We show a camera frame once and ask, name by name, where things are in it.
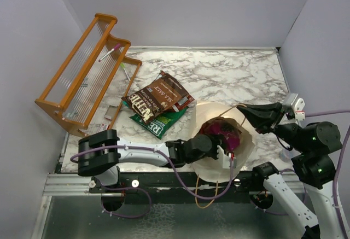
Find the purple candy bag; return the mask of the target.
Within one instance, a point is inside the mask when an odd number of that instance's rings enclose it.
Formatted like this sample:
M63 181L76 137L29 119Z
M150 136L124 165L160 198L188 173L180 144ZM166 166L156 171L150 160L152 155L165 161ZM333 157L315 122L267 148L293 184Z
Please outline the purple candy bag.
M229 123L224 118L214 118L205 122L199 129L199 134L221 139L221 147L226 153L233 152L241 144L242 131L236 123Z

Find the white paper bag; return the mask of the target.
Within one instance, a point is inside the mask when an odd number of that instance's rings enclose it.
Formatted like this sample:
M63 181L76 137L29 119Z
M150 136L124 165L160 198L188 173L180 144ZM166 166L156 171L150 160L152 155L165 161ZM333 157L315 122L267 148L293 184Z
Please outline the white paper bag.
M202 180L215 183L214 195L220 195L219 185L233 181L255 149L254 129L238 110L247 107L243 103L233 106L206 101L196 103L189 136L204 135L218 143L212 155L192 163L197 175L195 194Z

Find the red chips bag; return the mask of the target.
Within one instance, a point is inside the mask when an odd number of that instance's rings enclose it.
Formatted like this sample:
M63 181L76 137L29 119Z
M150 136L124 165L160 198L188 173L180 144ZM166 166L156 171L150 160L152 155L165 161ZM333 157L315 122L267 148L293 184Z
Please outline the red chips bag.
M164 76L170 81L169 84L171 88L176 90L179 94L179 100L173 104L171 108L167 109L167 112L179 112L194 101L194 98L191 96L191 94L189 94L184 86L172 75L161 70L157 76L157 79L163 78Z

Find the green chips bag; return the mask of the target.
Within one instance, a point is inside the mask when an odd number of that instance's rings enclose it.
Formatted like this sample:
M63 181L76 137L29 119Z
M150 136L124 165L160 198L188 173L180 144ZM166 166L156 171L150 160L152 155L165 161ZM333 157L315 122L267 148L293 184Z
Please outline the green chips bag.
M149 124L146 124L142 118L134 114L129 118L136 124L141 125L156 138L162 139L164 134L186 113L189 107L185 107L178 112L166 112L152 119Z

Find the brown snack packet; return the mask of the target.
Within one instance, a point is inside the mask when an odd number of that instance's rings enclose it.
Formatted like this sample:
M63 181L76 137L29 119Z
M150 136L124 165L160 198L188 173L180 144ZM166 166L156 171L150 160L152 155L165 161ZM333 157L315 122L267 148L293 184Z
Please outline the brown snack packet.
M146 124L149 124L152 119L164 113L179 100L178 92L171 88L169 82L164 76L121 99Z

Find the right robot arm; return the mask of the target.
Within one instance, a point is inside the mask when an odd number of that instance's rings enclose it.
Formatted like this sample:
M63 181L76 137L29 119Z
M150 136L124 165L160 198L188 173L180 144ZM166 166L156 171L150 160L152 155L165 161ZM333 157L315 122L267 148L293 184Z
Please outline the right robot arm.
M252 170L251 184L256 190L269 191L284 208L301 232L302 238L349 238L346 221L338 195L337 179L340 165L334 165L330 154L343 157L348 138L340 137L339 128L328 121L281 124L287 119L305 119L302 98L265 105L240 104L237 109L259 134L272 133L299 152L292 158L293 169L312 201L314 212L286 185L281 172L266 162Z

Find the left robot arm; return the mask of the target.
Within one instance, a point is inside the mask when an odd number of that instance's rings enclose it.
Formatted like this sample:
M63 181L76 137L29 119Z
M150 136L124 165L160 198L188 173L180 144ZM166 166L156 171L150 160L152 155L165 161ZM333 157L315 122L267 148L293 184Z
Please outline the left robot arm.
M184 141L144 144L117 136L116 130L105 130L82 138L78 153L71 162L78 164L78 175L97 176L118 163L142 163L156 167L181 168L211 158L224 169L236 167L234 153L225 154L223 135L203 135Z

